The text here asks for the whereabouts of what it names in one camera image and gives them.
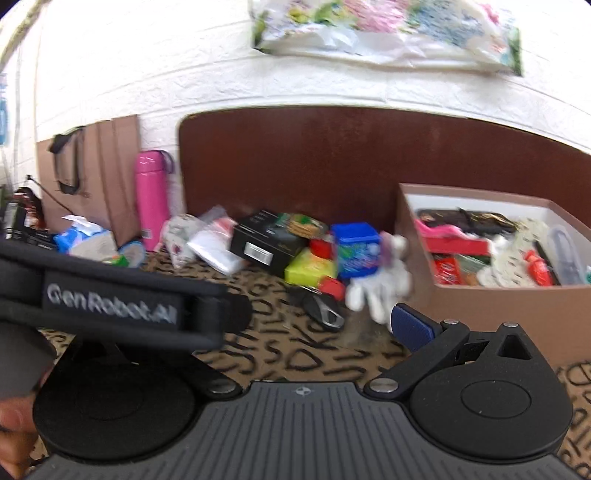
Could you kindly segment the person's left hand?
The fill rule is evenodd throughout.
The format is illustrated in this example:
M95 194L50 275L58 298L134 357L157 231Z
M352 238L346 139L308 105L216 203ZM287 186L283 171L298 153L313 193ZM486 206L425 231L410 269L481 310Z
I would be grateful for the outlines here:
M1 402L1 467L13 479L21 479L30 466L30 455L38 439L32 409L37 391L50 376L51 370L38 386L24 397Z

